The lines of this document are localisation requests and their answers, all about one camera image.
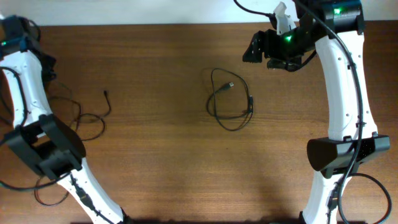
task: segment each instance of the white arm segment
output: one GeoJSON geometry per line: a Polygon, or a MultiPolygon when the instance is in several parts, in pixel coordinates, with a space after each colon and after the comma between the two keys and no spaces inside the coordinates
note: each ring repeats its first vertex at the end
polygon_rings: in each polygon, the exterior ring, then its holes
{"type": "MultiPolygon", "coordinates": [[[[95,179],[93,174],[88,167],[86,158],[82,159],[81,162],[82,169],[72,170],[71,174],[73,178],[76,179],[76,183],[81,187],[92,199],[94,207],[112,223],[117,224],[123,222],[123,212],[118,204],[112,201],[105,191],[102,189],[98,181],[95,179]]],[[[91,218],[94,224],[109,224],[107,221],[98,217],[93,211],[82,204],[79,196],[76,194],[76,189],[72,186],[71,178],[66,177],[58,182],[59,185],[64,187],[69,193],[76,199],[76,201],[85,210],[88,216],[91,218]]]]}
{"type": "MultiPolygon", "coordinates": [[[[377,126],[373,121],[366,91],[363,70],[364,36],[358,35],[356,31],[339,33],[338,35],[352,53],[358,71],[363,99],[364,122],[366,123],[362,138],[371,138],[373,132],[377,132],[377,126]]],[[[315,46],[325,73],[330,116],[329,139],[343,141],[345,136],[351,136],[353,140],[358,139],[356,127],[356,123],[359,121],[358,99],[348,59],[337,40],[329,39],[328,36],[318,40],[315,46]]],[[[338,174],[333,175],[330,179],[325,179],[321,172],[315,172],[310,199],[303,211],[303,217],[307,224],[327,223],[328,202],[335,188],[335,182],[341,176],[342,174],[338,174]]],[[[337,209],[334,209],[331,213],[331,224],[336,223],[336,214],[337,209]]]]}
{"type": "MultiPolygon", "coordinates": [[[[4,57],[0,66],[15,70],[21,79],[24,96],[26,99],[28,116],[25,126],[39,120],[42,114],[52,114],[42,81],[42,66],[37,57],[31,52],[16,52],[4,57]]],[[[3,70],[10,88],[12,104],[14,106],[14,127],[22,123],[24,117],[24,105],[21,92],[14,74],[3,70]]]]}
{"type": "MultiPolygon", "coordinates": [[[[328,223],[329,199],[336,187],[336,183],[343,174],[333,175],[330,179],[323,177],[321,172],[314,173],[310,199],[303,210],[303,217],[306,224],[326,224],[328,223]]],[[[351,177],[348,177],[344,188],[351,177]]],[[[331,211],[330,224],[336,224],[337,209],[331,211]]]]}
{"type": "MultiPolygon", "coordinates": [[[[368,93],[366,91],[363,70],[363,43],[364,36],[356,31],[338,34],[352,53],[352,58],[358,71],[361,85],[364,122],[362,138],[371,138],[377,132],[371,110],[369,107],[368,93]]],[[[356,96],[353,73],[349,69],[349,62],[340,44],[328,36],[315,43],[325,73],[326,90],[329,101],[329,138],[343,141],[345,136],[352,140],[358,139],[358,99],[356,96]]]]}

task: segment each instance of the wooden table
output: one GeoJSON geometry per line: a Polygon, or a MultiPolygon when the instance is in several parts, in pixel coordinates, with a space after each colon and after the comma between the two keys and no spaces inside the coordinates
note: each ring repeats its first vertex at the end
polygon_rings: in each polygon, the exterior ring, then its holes
{"type": "MultiPolygon", "coordinates": [[[[327,136],[328,101],[319,58],[295,73],[242,63],[252,35],[270,24],[43,27],[42,47],[58,59],[58,80],[73,90],[84,112],[103,113],[108,90],[112,114],[106,132],[85,143],[99,183],[133,218],[243,221],[298,217],[310,194],[313,171],[306,145],[327,136]],[[207,115],[208,68],[242,75],[255,101],[249,126],[231,133],[207,115]]],[[[379,179],[398,197],[398,22],[368,22],[364,64],[369,102],[379,133],[392,148],[360,171],[379,179]]],[[[240,83],[218,75],[220,113],[245,109],[240,83]]],[[[66,94],[53,83],[51,94],[66,94]]],[[[53,111],[71,119],[70,105],[53,111]]],[[[81,127],[83,138],[97,124],[81,127]]],[[[5,133],[9,128],[1,126],[5,133]]],[[[0,177],[30,186],[37,177],[7,147],[0,150],[0,177]]],[[[60,187],[40,192],[55,202],[60,187]]],[[[375,222],[386,199],[373,183],[350,182],[344,197],[352,220],[375,222]]],[[[70,223],[90,219],[72,198],[53,208],[32,193],[0,189],[0,223],[70,223]]],[[[388,223],[398,222],[398,212],[388,223]]]]}

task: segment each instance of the green led light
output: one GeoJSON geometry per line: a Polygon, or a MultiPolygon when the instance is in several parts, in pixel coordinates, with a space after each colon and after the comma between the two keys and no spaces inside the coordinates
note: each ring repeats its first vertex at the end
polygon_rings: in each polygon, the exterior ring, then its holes
{"type": "Polygon", "coordinates": [[[340,13],[341,13],[341,9],[335,9],[335,14],[336,15],[340,15],[340,13]]]}
{"type": "Polygon", "coordinates": [[[287,36],[287,37],[285,37],[285,40],[288,41],[288,42],[290,42],[290,41],[292,40],[292,37],[293,37],[293,36],[291,36],[291,35],[290,35],[290,36],[287,36]]]}

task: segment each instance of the cable plug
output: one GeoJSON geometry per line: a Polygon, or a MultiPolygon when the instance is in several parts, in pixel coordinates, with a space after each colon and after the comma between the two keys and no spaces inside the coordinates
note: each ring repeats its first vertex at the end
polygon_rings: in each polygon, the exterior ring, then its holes
{"type": "Polygon", "coordinates": [[[338,187],[339,187],[339,185],[337,185],[336,188],[332,191],[332,193],[330,195],[330,198],[329,198],[328,208],[329,208],[330,212],[333,211],[334,209],[336,209],[337,206],[338,206],[338,203],[337,203],[337,200],[338,200],[338,187]]]}
{"type": "Polygon", "coordinates": [[[250,105],[250,107],[249,107],[248,112],[253,113],[254,112],[254,99],[253,99],[252,95],[249,96],[249,105],[250,105]]]}
{"type": "Polygon", "coordinates": [[[76,194],[79,196],[80,201],[83,203],[83,205],[88,207],[90,210],[95,210],[92,199],[83,189],[81,189],[80,187],[76,189],[76,194]]]}
{"type": "Polygon", "coordinates": [[[223,90],[229,90],[234,86],[233,82],[225,83],[223,86],[221,86],[217,91],[223,91],[223,90]]]}

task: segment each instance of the wooden surface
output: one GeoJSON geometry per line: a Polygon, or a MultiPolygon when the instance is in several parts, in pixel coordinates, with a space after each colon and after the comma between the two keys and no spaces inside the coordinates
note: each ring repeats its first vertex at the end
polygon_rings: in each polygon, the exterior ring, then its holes
{"type": "MultiPolygon", "coordinates": [[[[369,102],[390,152],[360,168],[398,197],[398,22],[368,22],[364,64],[369,102]]],[[[317,57],[295,73],[242,63],[252,35],[269,24],[44,27],[42,47],[58,59],[59,80],[84,112],[104,113],[102,91],[113,106],[105,135],[85,143],[88,163],[109,196],[134,218],[243,221],[297,217],[311,189],[306,145],[327,136],[328,102],[317,57]],[[210,71],[242,75],[255,101],[249,126],[236,133],[219,127],[205,111],[210,71]]],[[[217,75],[216,85],[236,86],[219,96],[223,113],[245,109],[241,84],[217,75]]],[[[66,95],[56,83],[49,93],[66,95]]],[[[53,111],[71,119],[70,105],[53,111]]],[[[98,131],[86,124],[85,138],[98,131]]],[[[9,128],[1,126],[1,133],[9,128]]],[[[36,176],[9,150],[0,150],[0,177],[30,186],[36,176]]],[[[63,189],[41,191],[55,202],[63,189]]],[[[382,192],[367,180],[350,182],[346,216],[375,222],[386,211],[382,192]]],[[[0,223],[88,222],[72,198],[53,208],[32,193],[0,189],[0,223]]],[[[398,222],[395,209],[388,223],[398,222]]]]}

